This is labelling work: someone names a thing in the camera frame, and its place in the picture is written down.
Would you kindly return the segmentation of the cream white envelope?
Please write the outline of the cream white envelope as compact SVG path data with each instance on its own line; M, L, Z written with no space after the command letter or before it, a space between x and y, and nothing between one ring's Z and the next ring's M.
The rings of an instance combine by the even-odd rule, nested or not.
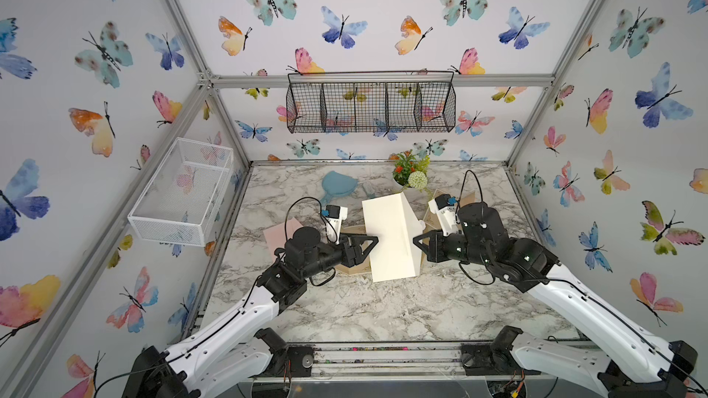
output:
M403 193L362 202L366 232L378 239L370 252L374 283L420 275L422 251L413 239L424 231Z

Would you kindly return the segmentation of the pink envelope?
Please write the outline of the pink envelope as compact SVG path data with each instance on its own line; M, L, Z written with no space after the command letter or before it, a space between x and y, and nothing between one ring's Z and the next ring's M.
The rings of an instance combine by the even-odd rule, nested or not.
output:
M291 235L301 227L302 223L300 223L300 221L297 219L289 219L286 223L280 223L270 228L266 228L263 231L265 242L267 243L268 254L272 261L276 259L276 250L284 247L287 241L286 237L291 237Z

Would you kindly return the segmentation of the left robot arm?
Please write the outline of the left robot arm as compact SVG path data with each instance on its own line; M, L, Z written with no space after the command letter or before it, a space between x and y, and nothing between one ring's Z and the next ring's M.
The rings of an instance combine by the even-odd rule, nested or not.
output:
M216 397L266 370L287 370L287 345L269 328L316 275L364 263L378 238L343 234L324 242L315 228L298 228L276 260L226 313L183 341L143 351L127 377L125 397Z

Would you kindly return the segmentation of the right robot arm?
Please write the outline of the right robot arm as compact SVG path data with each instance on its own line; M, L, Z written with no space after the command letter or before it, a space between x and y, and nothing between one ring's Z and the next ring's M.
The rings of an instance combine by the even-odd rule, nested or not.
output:
M440 227L412 241L429 262L483 267L493 280L554 309L596 346L574 348L505 326L487 346L464 350L466 373L543 372L601 397L684 397L697 384L692 346L646 331L597 297L542 244L510 237L496 209L484 202L459 206L444 193L429 210Z

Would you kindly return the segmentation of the teal plastic dustpan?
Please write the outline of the teal plastic dustpan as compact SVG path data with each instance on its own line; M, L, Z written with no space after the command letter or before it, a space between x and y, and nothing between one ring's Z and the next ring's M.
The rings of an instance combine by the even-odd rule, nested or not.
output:
M324 196L320 199L320 203L323 206L330 205L336 198L352 195L358 186L359 181L357 179L336 171L330 171L322 180Z

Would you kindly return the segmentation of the white pot with artificial plant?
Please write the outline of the white pot with artificial plant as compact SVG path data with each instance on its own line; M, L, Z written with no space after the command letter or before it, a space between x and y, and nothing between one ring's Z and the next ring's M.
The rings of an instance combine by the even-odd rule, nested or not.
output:
M400 193L407 189L415 189L425 193L428 200L433 199L433 191L429 188L428 168L431 160L428 155L414 154L411 150L393 154L389 160L394 162L392 177L400 186Z

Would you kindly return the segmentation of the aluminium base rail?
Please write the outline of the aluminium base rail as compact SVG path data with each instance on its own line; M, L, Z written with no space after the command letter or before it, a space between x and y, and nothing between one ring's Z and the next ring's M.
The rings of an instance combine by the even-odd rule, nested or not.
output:
M524 337L521 342L414 344L403 346L287 345L278 336L261 336L239 344L213 360L214 351L197 350L169 361L182 385L196 397L216 397L250 378L441 377L486 381L492 394L526 397L530 381L540 375L608 394L599 373L610 366L601 351Z

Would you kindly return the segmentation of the white mesh wall basket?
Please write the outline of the white mesh wall basket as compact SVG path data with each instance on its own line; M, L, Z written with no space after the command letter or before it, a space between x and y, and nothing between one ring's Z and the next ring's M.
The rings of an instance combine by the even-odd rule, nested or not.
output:
M143 241L203 247L234 171L230 147L176 138L128 222Z

